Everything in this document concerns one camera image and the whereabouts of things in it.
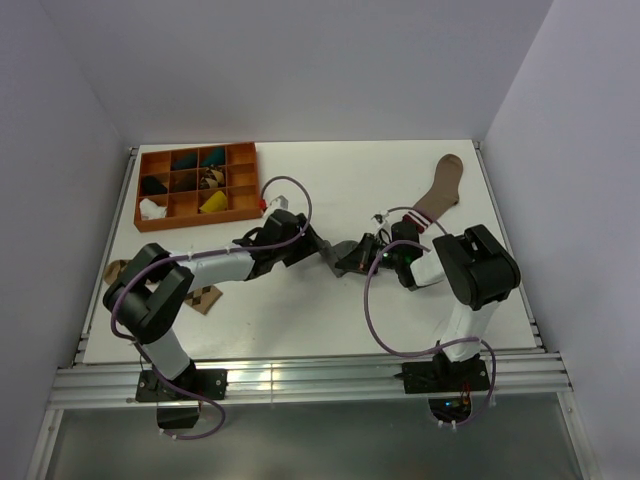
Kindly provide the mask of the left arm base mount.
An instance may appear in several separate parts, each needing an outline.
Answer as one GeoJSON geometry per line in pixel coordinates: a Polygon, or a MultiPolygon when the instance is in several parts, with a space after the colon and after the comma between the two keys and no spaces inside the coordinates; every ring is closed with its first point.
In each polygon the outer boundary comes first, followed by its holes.
{"type": "Polygon", "coordinates": [[[134,400],[156,405],[156,423],[161,432],[179,440],[196,440],[220,431],[226,421],[226,411],[219,404],[225,399],[228,385],[226,369],[196,369],[190,377],[169,381],[154,369],[142,370],[134,400]],[[193,429],[205,406],[220,413],[218,423],[203,433],[188,433],[193,429]]]}

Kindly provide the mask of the grey sock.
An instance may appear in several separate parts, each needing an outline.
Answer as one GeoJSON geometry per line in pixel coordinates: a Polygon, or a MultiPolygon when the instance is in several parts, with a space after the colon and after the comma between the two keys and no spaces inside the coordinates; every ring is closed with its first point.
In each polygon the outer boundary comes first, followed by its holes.
{"type": "Polygon", "coordinates": [[[348,259],[357,246],[358,243],[354,240],[341,241],[335,245],[324,240],[319,252],[333,275],[336,278],[341,278],[347,273],[357,271],[354,262],[348,259]]]}

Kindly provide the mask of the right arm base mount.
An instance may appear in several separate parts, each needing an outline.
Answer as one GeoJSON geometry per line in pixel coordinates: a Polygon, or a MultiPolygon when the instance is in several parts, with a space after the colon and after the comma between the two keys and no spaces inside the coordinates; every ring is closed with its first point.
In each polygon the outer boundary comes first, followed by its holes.
{"type": "Polygon", "coordinates": [[[406,394],[473,393],[488,391],[490,376],[479,354],[452,362],[444,353],[433,360],[406,362],[395,375],[406,394]]]}

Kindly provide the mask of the white sock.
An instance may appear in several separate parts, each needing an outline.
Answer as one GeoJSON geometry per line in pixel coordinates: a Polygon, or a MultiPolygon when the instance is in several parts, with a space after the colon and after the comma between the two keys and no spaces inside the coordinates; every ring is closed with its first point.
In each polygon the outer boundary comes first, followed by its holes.
{"type": "Polygon", "coordinates": [[[167,215],[167,207],[159,205],[149,198],[139,202],[140,217],[143,221],[163,219],[167,215]]]}

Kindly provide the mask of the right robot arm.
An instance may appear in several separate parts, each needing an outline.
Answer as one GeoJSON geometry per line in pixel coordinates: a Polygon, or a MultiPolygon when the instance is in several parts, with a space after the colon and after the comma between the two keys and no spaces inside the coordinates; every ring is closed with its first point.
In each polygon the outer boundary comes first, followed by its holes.
{"type": "Polygon", "coordinates": [[[433,247],[420,243],[417,224],[402,220],[391,226],[388,241],[366,234],[356,243],[345,241],[334,247],[329,265],[336,274],[372,277],[379,268],[396,273],[399,283],[416,291],[447,282],[455,297],[447,328],[438,340],[443,359],[433,365],[435,383],[452,390],[468,374],[465,362],[476,357],[481,340],[499,304],[517,289],[521,273],[514,258],[480,224],[455,236],[444,234],[433,247]]]}

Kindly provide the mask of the black sock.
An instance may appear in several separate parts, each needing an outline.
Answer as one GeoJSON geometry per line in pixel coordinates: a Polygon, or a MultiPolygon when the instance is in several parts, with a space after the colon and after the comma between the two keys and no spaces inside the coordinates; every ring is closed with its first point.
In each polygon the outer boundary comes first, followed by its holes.
{"type": "Polygon", "coordinates": [[[168,193],[168,188],[155,176],[145,176],[140,182],[140,196],[157,196],[168,193]]]}

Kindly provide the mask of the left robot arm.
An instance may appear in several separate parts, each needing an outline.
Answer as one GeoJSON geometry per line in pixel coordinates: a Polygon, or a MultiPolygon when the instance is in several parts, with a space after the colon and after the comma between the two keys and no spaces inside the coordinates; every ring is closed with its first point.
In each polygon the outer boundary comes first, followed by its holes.
{"type": "Polygon", "coordinates": [[[263,226],[218,250],[174,254],[157,243],[145,245],[110,285],[103,305],[155,368],[159,388],[183,399],[196,389],[197,373],[173,324],[188,294],[259,278],[279,262],[291,266],[326,254],[328,247],[304,215],[277,209],[263,226]]]}

